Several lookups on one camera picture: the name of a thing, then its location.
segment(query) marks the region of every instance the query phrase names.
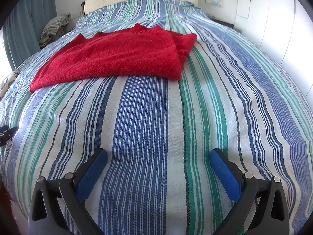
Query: red object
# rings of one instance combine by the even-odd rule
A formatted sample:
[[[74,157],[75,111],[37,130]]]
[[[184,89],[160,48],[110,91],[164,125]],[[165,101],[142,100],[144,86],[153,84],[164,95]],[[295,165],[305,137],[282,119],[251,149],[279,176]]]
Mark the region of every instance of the red object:
[[[139,24],[112,33],[98,32],[89,39],[79,34],[38,70],[29,91],[112,75],[158,75],[179,80],[196,39],[194,33],[183,35]]]

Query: patterned fabric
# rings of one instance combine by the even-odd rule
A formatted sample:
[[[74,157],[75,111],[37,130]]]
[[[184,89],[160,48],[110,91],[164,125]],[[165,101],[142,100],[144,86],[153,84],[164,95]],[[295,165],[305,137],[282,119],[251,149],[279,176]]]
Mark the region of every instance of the patterned fabric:
[[[36,71],[78,33],[92,37],[135,23],[198,35],[179,82],[118,76],[28,92]],[[243,172],[281,178],[290,234],[312,212],[313,118],[305,98],[275,61],[191,3],[103,7],[20,71],[1,100],[0,126],[19,130],[1,148],[0,167],[26,216],[38,176],[61,178],[98,147],[107,150],[108,164],[85,207],[105,234],[212,234],[234,204],[209,164],[216,147]]]
[[[9,76],[7,76],[2,83],[0,84],[0,100],[3,98],[7,90],[10,88],[10,86],[14,83],[16,77],[18,76],[19,71],[13,70]]]
[[[57,16],[51,19],[44,27],[41,33],[41,39],[50,35],[56,35],[61,26],[66,26],[71,21],[71,19],[71,13]]]

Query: silver bolt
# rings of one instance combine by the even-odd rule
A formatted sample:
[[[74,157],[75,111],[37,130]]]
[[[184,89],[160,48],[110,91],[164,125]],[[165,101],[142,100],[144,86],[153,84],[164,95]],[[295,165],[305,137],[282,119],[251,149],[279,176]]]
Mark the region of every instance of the silver bolt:
[[[275,176],[275,177],[274,177],[274,181],[277,182],[277,183],[279,183],[279,182],[281,181],[281,179],[280,179],[279,177]]]
[[[246,172],[245,177],[248,179],[251,179],[251,178],[253,178],[253,175],[250,172]]]
[[[71,173],[71,172],[68,172],[65,174],[66,179],[71,179],[72,177],[73,177],[73,173]]]
[[[43,182],[43,177],[39,177],[39,178],[37,178],[37,182],[38,182],[38,183]]]

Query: striped bedspread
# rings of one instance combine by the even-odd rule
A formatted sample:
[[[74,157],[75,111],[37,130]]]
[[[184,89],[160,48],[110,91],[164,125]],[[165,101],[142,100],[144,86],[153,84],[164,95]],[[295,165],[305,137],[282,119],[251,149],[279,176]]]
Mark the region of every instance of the striped bedspread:
[[[92,37],[135,23],[197,34],[180,81],[112,76],[29,93],[40,66],[78,33]],[[281,178],[290,234],[313,211],[313,119],[303,95],[270,57],[191,3],[128,0],[103,7],[19,70],[0,102],[0,126],[19,127],[1,148],[0,168],[26,217],[38,176],[61,178],[99,147],[109,160],[85,207],[108,235],[212,234],[234,204],[209,164],[216,147],[243,172]]]

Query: folded red sweater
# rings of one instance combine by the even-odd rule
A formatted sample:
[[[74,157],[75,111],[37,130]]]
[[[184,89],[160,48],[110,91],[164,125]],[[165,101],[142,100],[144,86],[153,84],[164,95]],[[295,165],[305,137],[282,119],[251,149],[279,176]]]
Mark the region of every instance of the folded red sweater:
[[[183,35],[139,24],[112,33],[98,32],[89,39],[79,34],[38,70],[29,91],[112,75],[158,75],[179,80],[196,39],[193,33]]]

